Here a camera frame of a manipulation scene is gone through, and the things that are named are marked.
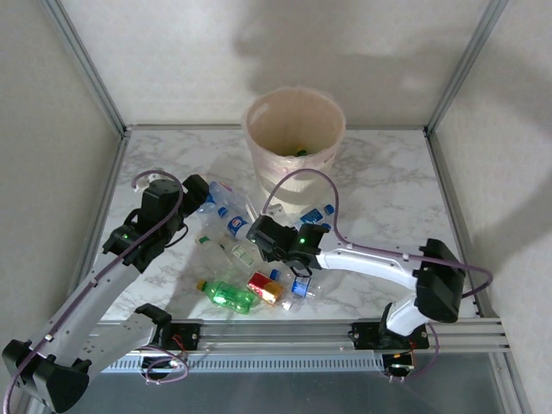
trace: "white marble table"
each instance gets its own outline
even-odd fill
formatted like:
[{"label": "white marble table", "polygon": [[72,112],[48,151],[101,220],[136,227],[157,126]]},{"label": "white marble table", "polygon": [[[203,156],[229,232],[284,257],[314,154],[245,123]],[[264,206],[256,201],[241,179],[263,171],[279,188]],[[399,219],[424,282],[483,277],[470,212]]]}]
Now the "white marble table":
[{"label": "white marble table", "polygon": [[[122,163],[102,243],[127,214],[140,206],[131,179],[161,166],[185,179],[200,173],[242,188],[255,178],[243,133],[239,129],[137,130]],[[431,165],[422,131],[349,130],[332,171],[342,199],[340,230],[350,240],[424,245],[441,239],[456,254],[452,229]],[[319,300],[298,299],[292,309],[260,304],[241,316],[213,305],[196,290],[206,276],[195,254],[194,235],[201,229],[193,215],[190,234],[158,257],[105,313],[104,320],[126,319],[146,302],[169,311],[175,319],[328,320],[379,318],[385,306],[404,294],[401,286],[357,273],[342,273],[338,289]],[[463,317],[475,315],[465,299]]]}]

